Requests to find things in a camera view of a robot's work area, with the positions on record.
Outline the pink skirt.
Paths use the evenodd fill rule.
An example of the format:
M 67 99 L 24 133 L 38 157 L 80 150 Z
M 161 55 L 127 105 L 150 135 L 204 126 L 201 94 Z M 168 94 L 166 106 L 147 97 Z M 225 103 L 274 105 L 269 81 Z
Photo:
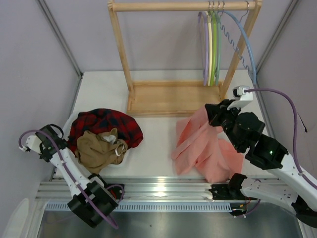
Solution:
M 240 174 L 243 154 L 226 139 L 219 138 L 220 126 L 213 127 L 205 107 L 176 123 L 176 148 L 171 152 L 178 175 L 196 168 L 209 183 L 226 182 Z

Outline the purple clothes hanger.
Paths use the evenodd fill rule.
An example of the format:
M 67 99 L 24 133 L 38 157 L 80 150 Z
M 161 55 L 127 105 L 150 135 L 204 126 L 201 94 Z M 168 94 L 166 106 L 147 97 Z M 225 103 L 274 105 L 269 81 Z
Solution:
M 198 24 L 200 30 L 200 40 L 202 49 L 202 62 L 203 62 L 203 85 L 207 86 L 208 83 L 208 69 L 209 69 L 209 32 L 207 14 L 204 11 L 198 13 Z

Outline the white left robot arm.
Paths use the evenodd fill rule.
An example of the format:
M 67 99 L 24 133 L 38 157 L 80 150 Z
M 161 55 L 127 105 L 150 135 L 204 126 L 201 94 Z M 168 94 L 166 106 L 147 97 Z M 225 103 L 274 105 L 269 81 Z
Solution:
M 40 140 L 42 159 L 58 168 L 68 185 L 72 197 L 67 204 L 69 209 L 92 228 L 104 220 L 117 230 L 118 225 L 110 214 L 118 202 L 111 192 L 82 174 L 71 158 L 67 142 L 50 125 L 36 130 L 35 136 Z

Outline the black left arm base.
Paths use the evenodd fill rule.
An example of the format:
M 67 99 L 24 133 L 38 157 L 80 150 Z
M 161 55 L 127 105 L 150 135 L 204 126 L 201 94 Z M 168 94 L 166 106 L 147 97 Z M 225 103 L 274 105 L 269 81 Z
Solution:
M 110 183 L 106 185 L 106 189 L 113 195 L 113 197 L 120 202 L 124 198 L 125 185 L 122 183 Z

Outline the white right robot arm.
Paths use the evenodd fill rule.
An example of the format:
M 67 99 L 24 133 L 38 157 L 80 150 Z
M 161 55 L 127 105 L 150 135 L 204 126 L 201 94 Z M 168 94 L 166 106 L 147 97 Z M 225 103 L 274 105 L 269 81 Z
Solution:
M 209 124 L 221 127 L 233 148 L 254 166 L 283 180 L 288 189 L 265 185 L 246 175 L 235 173 L 227 190 L 236 200 L 242 197 L 257 198 L 280 206 L 304 224 L 317 226 L 317 192 L 296 171 L 296 164 L 288 150 L 276 139 L 263 134 L 265 123 L 253 112 L 231 108 L 234 100 L 219 104 L 205 104 Z

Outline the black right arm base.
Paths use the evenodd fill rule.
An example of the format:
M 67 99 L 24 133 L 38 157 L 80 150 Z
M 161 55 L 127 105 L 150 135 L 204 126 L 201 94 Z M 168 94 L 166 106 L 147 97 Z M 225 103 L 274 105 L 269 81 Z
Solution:
M 208 190 L 213 200 L 237 200 L 230 191 L 227 183 L 212 184 Z

